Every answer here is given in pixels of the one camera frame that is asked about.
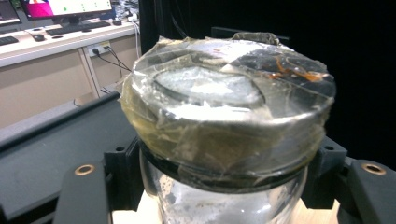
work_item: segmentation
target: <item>computer mouse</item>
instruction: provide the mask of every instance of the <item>computer mouse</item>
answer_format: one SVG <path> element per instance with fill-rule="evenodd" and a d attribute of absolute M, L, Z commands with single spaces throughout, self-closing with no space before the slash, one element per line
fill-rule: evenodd
<path fill-rule="evenodd" d="M 44 35 L 32 35 L 32 37 L 35 40 L 35 42 L 41 42 L 46 40 L 46 38 L 44 38 Z"/>
<path fill-rule="evenodd" d="M 122 25 L 122 21 L 113 21 L 113 25 Z"/>

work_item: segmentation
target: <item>white desk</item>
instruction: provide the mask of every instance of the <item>white desk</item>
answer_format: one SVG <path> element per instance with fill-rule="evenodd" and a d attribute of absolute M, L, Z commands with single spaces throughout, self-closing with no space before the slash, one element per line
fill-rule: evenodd
<path fill-rule="evenodd" d="M 137 59 L 139 48 L 130 22 L 66 34 L 62 38 L 47 35 L 45 29 L 54 27 L 59 25 L 27 30 L 33 35 L 43 34 L 46 40 L 42 42 L 35 42 L 24 31 L 5 34 L 20 42 L 0 47 L 0 128 L 74 99 L 84 104 L 103 95 L 100 90 L 104 86 L 120 80 L 120 69 L 90 57 L 87 46 L 108 40 L 129 68 Z M 102 57 L 117 63 L 110 53 Z"/>

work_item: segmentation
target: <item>power outlet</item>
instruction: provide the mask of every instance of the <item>power outlet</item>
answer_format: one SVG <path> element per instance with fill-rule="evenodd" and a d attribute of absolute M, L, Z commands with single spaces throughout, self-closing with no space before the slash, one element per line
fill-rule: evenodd
<path fill-rule="evenodd" d="M 99 54 L 103 54 L 105 52 L 108 52 L 108 50 L 105 49 L 105 47 L 110 47 L 110 41 L 107 40 L 107 41 L 104 41 L 104 42 L 101 42 L 101 43 L 92 44 L 92 45 L 87 46 L 88 53 L 90 54 L 90 57 L 96 56 L 96 54 L 94 54 L 92 52 L 94 49 L 98 49 L 99 50 Z"/>

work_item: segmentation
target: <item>computer monitor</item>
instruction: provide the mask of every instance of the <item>computer monitor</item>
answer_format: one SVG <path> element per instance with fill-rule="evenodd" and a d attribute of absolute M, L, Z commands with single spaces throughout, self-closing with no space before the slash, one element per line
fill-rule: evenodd
<path fill-rule="evenodd" d="M 17 23 L 21 23 L 21 19 L 10 0 L 0 0 L 0 26 Z"/>
<path fill-rule="evenodd" d="M 110 0 L 20 0 L 29 21 L 67 19 L 62 26 L 79 24 L 84 16 L 111 11 Z"/>

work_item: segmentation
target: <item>jar lid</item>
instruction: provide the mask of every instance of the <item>jar lid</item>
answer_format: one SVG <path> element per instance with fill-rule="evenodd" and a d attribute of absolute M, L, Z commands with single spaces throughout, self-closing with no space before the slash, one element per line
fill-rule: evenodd
<path fill-rule="evenodd" d="M 256 35 L 269 43 L 161 38 L 135 63 L 120 102 L 153 155 L 216 178 L 307 165 L 325 135 L 333 77 L 274 35 Z"/>

